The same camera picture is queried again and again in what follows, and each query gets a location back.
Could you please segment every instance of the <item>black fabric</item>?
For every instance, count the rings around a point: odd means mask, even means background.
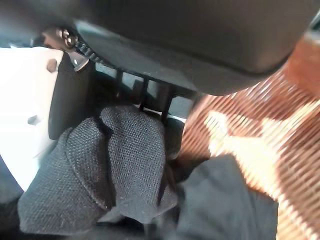
[[[72,240],[276,239],[278,204],[247,187],[233,156],[190,175],[165,158],[158,120],[132,106],[107,107],[60,137],[18,202],[20,229]],[[117,223],[94,227],[102,216]],[[128,217],[139,227],[122,224]]]
[[[0,156],[0,231],[19,226],[17,202],[23,190]]]
[[[180,185],[178,202],[176,228],[172,228],[173,216],[166,216],[166,224],[154,231],[151,239],[276,239],[278,203],[247,187],[233,156],[220,156],[198,166]]]
[[[174,207],[163,181],[162,124],[132,106],[107,107],[59,138],[18,202],[26,233],[72,235],[116,206],[141,223]]]

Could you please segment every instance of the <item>dark fabric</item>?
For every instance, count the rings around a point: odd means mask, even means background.
[[[174,207],[163,179],[162,124],[132,106],[107,107],[59,138],[18,202],[26,233],[72,235],[116,206],[141,223]]]
[[[0,231],[19,226],[17,202],[23,190],[0,156]]]
[[[157,220],[150,239],[276,239],[278,203],[247,187],[233,156],[202,163],[179,186],[178,192],[177,224],[174,216]]]

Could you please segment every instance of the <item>knit texture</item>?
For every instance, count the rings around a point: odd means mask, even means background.
[[[72,235],[112,207],[149,223],[174,207],[167,186],[164,128],[133,106],[112,106],[66,130],[18,202],[26,233]]]

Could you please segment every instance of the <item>screw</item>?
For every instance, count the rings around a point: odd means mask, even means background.
[[[46,69],[50,72],[50,73],[54,73],[57,71],[57,66],[58,66],[58,62],[55,59],[50,59],[46,65]]]

